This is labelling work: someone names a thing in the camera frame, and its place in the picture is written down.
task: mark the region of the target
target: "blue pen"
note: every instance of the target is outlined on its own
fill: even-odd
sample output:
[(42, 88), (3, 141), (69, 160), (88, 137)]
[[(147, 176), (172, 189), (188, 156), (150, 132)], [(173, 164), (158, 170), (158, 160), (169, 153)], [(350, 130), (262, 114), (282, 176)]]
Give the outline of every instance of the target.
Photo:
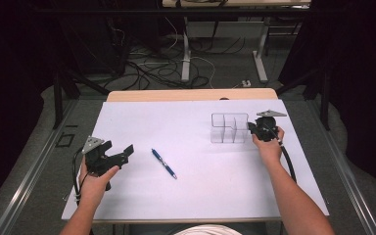
[(154, 149), (152, 149), (152, 153), (161, 162), (161, 164), (164, 165), (164, 168), (167, 170), (167, 172), (169, 172), (170, 175), (172, 175), (172, 177), (174, 177), (176, 179), (176, 174), (172, 171), (172, 169), (170, 169), (169, 165), (167, 165), (164, 162), (164, 160), (161, 158), (160, 154), (158, 154), (158, 152), (155, 151)]

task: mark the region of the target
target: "transparent organizer box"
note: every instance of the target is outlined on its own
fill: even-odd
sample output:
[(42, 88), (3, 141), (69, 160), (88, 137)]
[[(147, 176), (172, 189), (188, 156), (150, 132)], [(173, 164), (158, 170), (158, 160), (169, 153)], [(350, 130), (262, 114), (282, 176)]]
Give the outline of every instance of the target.
[(212, 114), (212, 143), (244, 143), (250, 130), (248, 114)]

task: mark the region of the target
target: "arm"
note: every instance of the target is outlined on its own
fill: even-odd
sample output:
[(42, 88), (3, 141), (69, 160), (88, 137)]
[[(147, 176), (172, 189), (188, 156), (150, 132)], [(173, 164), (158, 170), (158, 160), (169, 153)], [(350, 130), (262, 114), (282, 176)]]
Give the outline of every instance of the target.
[(115, 165), (100, 177), (87, 175), (87, 166), (83, 158), (79, 176), (80, 182), (82, 182), (81, 199), (77, 210), (75, 210), (71, 219), (61, 231), (61, 235), (89, 234), (94, 213), (102, 201), (106, 185), (117, 172), (118, 166)]
[[(279, 138), (284, 131), (279, 127)], [(280, 215), (289, 234), (334, 234), (317, 204), (293, 181), (280, 163), (282, 151), (276, 139), (263, 142), (253, 134), (273, 186)]]

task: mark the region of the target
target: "forearm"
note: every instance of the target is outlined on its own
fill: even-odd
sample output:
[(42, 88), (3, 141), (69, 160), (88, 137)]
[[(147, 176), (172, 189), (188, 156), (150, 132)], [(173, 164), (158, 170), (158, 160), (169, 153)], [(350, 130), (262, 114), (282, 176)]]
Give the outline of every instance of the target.
[(97, 207), (90, 205), (79, 205), (60, 235), (88, 235), (96, 209)]
[(280, 163), (266, 164), (276, 202), (289, 234), (334, 234), (317, 204), (305, 193)]

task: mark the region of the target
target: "person's left hand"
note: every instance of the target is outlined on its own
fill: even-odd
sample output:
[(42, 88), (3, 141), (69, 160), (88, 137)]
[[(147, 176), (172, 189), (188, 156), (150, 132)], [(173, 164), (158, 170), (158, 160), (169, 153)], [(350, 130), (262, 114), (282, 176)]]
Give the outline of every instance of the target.
[(82, 184), (80, 190), (80, 204), (97, 208), (105, 195), (106, 185), (117, 172), (118, 166), (115, 165), (101, 176), (92, 175), (87, 171), (85, 157), (83, 157), (80, 176), (78, 177)]

